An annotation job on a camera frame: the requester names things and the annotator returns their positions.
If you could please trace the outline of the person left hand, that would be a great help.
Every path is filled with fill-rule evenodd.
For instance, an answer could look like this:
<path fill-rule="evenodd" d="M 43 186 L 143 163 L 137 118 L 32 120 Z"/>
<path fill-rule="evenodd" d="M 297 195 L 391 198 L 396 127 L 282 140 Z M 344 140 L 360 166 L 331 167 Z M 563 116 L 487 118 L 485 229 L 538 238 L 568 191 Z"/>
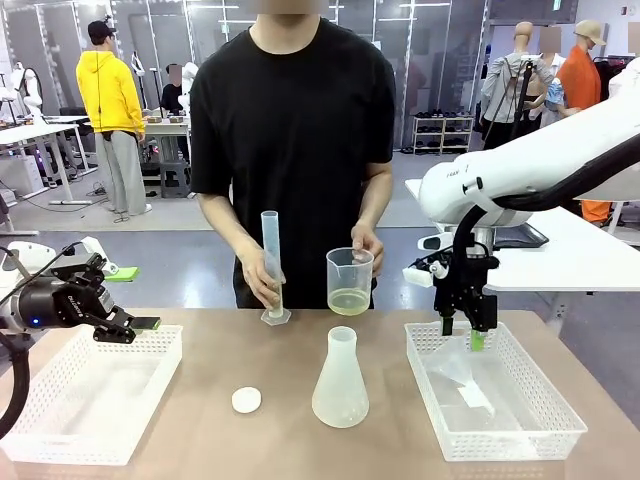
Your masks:
<path fill-rule="evenodd" d="M 377 278 L 384 260 L 384 245 L 377 237 L 374 229 L 358 222 L 351 230 L 352 248 L 357 251 L 366 250 L 373 255 L 373 277 Z"/>

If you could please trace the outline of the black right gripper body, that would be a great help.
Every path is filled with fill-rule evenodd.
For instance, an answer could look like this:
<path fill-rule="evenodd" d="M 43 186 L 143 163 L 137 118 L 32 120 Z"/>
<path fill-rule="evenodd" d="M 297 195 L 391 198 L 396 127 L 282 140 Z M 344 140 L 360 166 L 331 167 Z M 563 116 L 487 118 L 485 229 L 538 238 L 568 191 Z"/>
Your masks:
<path fill-rule="evenodd" d="M 496 311 L 495 295 L 485 294 L 488 273 L 498 268 L 500 262 L 491 248 L 480 242 L 473 242 L 476 253 L 464 253 L 463 260 L 456 262 L 453 247 L 432 254 L 432 263 L 439 263 L 447 270 L 442 278 L 435 278 L 436 311 Z"/>

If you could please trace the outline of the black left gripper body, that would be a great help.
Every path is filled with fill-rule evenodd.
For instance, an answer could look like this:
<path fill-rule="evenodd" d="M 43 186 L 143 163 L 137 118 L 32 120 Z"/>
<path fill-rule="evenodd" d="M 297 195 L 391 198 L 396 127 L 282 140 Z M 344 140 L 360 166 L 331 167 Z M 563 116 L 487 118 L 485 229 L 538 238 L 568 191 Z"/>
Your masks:
<path fill-rule="evenodd" d="M 74 274 L 66 280 L 42 275 L 23 281 L 13 294 L 13 331 L 111 328 L 114 303 L 103 282 L 102 274 Z"/>

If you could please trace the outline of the person right hand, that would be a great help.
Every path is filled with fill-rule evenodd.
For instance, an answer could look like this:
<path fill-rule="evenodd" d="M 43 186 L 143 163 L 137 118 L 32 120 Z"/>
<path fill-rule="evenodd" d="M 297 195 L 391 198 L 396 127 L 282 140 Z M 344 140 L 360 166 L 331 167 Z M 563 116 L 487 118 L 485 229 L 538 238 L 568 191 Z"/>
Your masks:
<path fill-rule="evenodd" d="M 237 256 L 244 280 L 253 295 L 266 309 L 277 310 L 281 306 L 282 280 L 267 272 L 263 249 L 255 241 L 249 240 L 240 246 Z"/>

